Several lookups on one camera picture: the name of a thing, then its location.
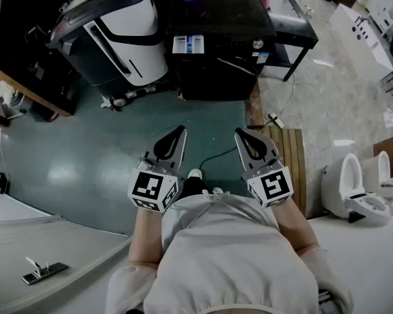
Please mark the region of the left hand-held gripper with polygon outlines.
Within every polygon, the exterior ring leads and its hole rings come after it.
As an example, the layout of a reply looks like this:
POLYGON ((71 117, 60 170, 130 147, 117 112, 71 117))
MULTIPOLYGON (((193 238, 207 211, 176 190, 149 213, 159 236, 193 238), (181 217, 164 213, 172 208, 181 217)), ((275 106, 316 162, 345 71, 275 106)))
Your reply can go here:
POLYGON ((136 207, 164 213, 174 202, 186 139, 186 128, 176 126, 148 142, 138 166, 130 173, 128 197, 136 207))

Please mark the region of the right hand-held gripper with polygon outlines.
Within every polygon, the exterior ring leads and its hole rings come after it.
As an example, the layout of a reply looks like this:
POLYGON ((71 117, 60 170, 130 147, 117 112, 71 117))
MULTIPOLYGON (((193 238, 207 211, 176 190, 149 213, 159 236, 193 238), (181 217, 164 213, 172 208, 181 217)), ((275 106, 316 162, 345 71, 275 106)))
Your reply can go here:
POLYGON ((293 185, 289 167, 284 167, 270 137, 256 130, 237 128, 234 139, 246 171, 242 178, 249 193, 264 208, 292 197, 293 185))

